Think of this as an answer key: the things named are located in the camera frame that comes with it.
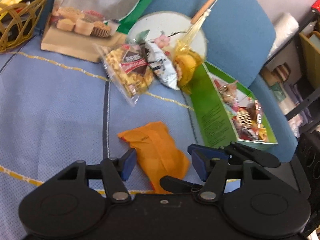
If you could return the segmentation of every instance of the open green box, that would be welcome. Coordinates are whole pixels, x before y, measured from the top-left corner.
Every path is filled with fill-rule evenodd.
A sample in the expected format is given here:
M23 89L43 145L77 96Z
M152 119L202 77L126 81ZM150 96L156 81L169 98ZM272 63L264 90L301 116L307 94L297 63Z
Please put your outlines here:
M232 83L235 81L234 78L206 61L196 69L189 83L191 89L190 97L204 144L208 147L217 148L227 146L231 141L237 141L260 150L266 150L270 146L277 144L276 137L265 116L263 116L262 124L267 129L269 142L255 142L239 138L236 127L228 116L220 93L210 78L209 72L225 82ZM245 95L256 99L252 92L239 82L237 83L237 88Z

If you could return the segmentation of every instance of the wooden handle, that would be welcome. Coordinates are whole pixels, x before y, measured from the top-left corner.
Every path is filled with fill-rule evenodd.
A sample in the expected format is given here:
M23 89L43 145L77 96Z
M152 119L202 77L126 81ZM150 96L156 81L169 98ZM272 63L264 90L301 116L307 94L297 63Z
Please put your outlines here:
M214 3L215 0L207 0L206 3L201 7L201 9L192 18L191 23L195 24L197 20L203 15L203 13Z

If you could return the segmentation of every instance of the orange package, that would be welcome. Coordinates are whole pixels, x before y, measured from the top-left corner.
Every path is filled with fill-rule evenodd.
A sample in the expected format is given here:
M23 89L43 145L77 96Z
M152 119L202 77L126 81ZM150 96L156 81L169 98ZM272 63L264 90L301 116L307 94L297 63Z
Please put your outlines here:
M118 136L137 150L138 163L149 177L156 193L169 193L160 186L163 176L183 179L186 175L190 162L184 153L176 148L164 123L151 122L119 133Z

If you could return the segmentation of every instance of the wicker basket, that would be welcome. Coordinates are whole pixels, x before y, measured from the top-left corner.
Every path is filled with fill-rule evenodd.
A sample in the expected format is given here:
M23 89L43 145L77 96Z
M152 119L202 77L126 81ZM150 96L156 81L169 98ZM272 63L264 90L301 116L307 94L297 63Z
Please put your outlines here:
M0 13L2 14L7 11L12 17L7 27L0 21L0 52L14 49L32 37L46 2L47 0L35 0L29 5L26 3L17 3L9 6L0 3ZM15 31L18 36L14 40L9 41L8 34L12 34L13 31Z

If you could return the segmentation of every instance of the flower print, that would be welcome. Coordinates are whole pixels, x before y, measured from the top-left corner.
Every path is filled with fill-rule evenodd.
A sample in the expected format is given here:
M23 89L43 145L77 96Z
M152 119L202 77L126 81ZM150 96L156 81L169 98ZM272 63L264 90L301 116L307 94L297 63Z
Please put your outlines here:
M170 45L170 37L161 34L158 38L155 38L154 43L158 45L160 49Z

